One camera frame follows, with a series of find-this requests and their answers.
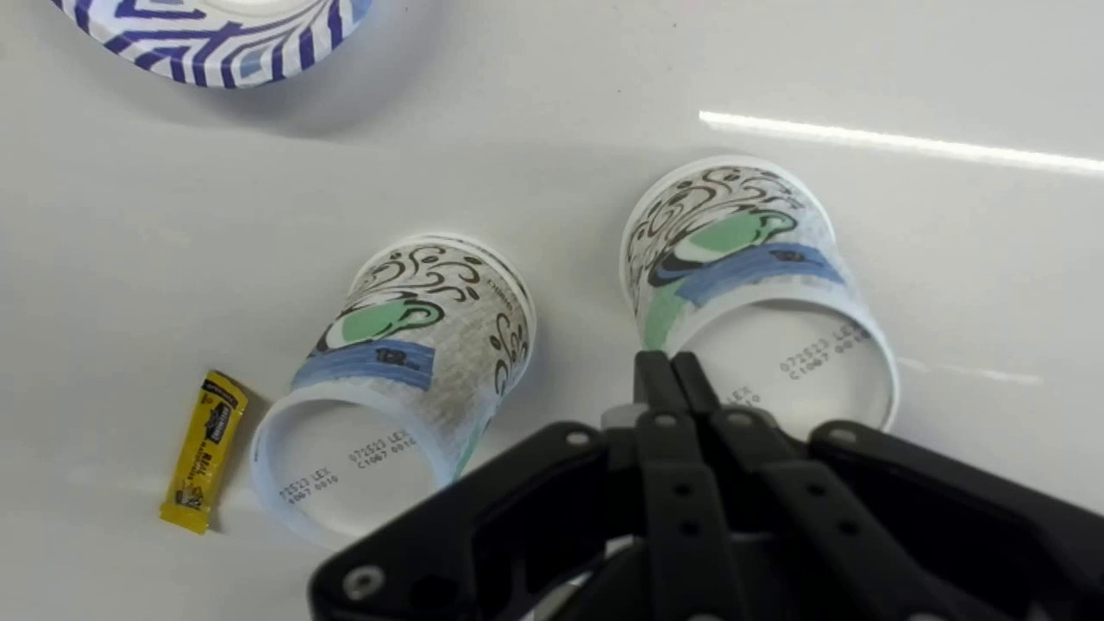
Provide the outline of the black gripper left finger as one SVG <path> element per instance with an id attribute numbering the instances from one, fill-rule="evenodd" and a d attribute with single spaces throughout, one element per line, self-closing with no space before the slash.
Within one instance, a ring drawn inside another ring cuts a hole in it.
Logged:
<path id="1" fill-rule="evenodd" d="M 320 563 L 310 621 L 732 621 L 711 387 L 642 351 L 629 417 L 548 424 Z"/>

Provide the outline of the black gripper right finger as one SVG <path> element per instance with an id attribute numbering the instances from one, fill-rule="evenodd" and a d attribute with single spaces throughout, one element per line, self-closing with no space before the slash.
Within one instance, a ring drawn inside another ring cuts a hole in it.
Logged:
<path id="1" fill-rule="evenodd" d="M 794 443 L 672 359 L 735 530 L 794 543 L 854 619 L 1104 621 L 1104 517 L 861 420 Z"/>

